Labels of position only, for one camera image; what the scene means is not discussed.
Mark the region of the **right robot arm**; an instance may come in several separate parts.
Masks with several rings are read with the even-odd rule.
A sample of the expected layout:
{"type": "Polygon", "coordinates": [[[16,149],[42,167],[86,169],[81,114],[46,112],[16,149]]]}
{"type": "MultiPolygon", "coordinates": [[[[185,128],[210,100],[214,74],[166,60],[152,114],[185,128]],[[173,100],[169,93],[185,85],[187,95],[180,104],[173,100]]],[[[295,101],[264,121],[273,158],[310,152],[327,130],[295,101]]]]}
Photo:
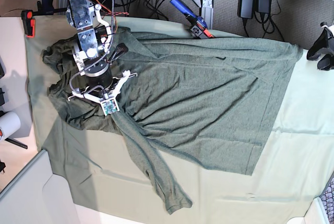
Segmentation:
{"type": "Polygon", "coordinates": [[[114,5],[106,7],[99,0],[68,0],[66,17],[77,31],[71,50],[78,73],[70,79],[71,90],[79,95],[110,93],[120,83],[112,76],[110,66],[128,51],[123,43],[112,49],[117,30],[114,5]]]}

